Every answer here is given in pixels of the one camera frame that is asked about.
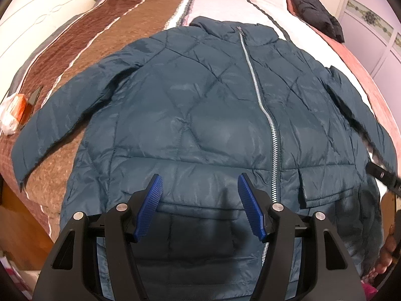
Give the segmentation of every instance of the orange package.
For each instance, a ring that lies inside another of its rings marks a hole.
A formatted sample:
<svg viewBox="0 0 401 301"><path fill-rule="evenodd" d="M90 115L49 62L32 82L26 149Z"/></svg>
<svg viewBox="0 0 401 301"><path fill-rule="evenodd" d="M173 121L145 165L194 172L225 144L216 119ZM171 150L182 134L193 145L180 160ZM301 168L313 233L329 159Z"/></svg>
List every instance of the orange package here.
<svg viewBox="0 0 401 301"><path fill-rule="evenodd" d="M17 128L23 118L27 99L24 94L12 94L0 105L0 128L6 135L17 132Z"/></svg>

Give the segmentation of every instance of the person's hand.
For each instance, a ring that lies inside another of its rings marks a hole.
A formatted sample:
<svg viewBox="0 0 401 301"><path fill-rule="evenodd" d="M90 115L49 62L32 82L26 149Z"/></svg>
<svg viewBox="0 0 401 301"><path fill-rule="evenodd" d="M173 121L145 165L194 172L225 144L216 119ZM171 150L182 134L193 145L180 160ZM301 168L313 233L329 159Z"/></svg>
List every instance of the person's hand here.
<svg viewBox="0 0 401 301"><path fill-rule="evenodd" d="M395 238L394 238L395 224L390 227L388 232L388 237L384 242L383 247L380 249L380 256L377 260L375 269L377 274L383 274L388 266L392 263L392 253L397 247Z"/></svg>

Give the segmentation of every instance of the jacket collar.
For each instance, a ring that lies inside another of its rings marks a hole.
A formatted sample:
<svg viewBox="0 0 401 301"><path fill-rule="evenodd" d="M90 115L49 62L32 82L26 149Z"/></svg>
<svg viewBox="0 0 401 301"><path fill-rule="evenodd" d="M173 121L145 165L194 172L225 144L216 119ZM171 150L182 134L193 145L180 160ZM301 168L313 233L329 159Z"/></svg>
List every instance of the jacket collar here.
<svg viewBox="0 0 401 301"><path fill-rule="evenodd" d="M206 17L196 17L189 26L202 28L209 35L216 36L222 40L240 43L238 27L245 34L245 41L250 46L260 46L279 40L273 28L261 24L243 24L240 22L220 22Z"/></svg>

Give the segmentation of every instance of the metal screw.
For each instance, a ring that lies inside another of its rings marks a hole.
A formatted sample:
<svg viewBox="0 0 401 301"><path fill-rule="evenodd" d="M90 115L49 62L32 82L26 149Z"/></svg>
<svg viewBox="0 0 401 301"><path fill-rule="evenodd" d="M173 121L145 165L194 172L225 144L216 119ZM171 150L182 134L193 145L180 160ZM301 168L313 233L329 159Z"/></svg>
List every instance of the metal screw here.
<svg viewBox="0 0 401 301"><path fill-rule="evenodd" d="M315 216L320 221L322 221L326 218L326 215L324 215L321 211L318 211Z"/></svg>
<svg viewBox="0 0 401 301"><path fill-rule="evenodd" d="M273 209L275 211L282 211L284 209L284 206L282 204L276 203L276 204L273 204Z"/></svg>
<svg viewBox="0 0 401 301"><path fill-rule="evenodd" d="M118 204L118 205L116 206L116 209L117 209L118 211L125 211L125 210L128 209L128 205L127 205L127 204L124 204L124 203Z"/></svg>
<svg viewBox="0 0 401 301"><path fill-rule="evenodd" d="M76 212L76 213L74 214L73 217L74 217L74 219L79 220L79 219L81 219L81 218L83 217L83 212L78 211L78 212Z"/></svg>

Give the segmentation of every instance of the black folded jacket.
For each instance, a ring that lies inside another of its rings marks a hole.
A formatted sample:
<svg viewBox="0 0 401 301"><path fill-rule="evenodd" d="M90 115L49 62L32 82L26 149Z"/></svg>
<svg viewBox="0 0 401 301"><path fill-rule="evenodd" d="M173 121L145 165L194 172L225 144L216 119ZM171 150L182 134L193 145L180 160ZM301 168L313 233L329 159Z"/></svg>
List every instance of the black folded jacket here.
<svg viewBox="0 0 401 301"><path fill-rule="evenodd" d="M344 43L344 35L338 20L332 16L319 0L292 0L299 16L328 37Z"/></svg>

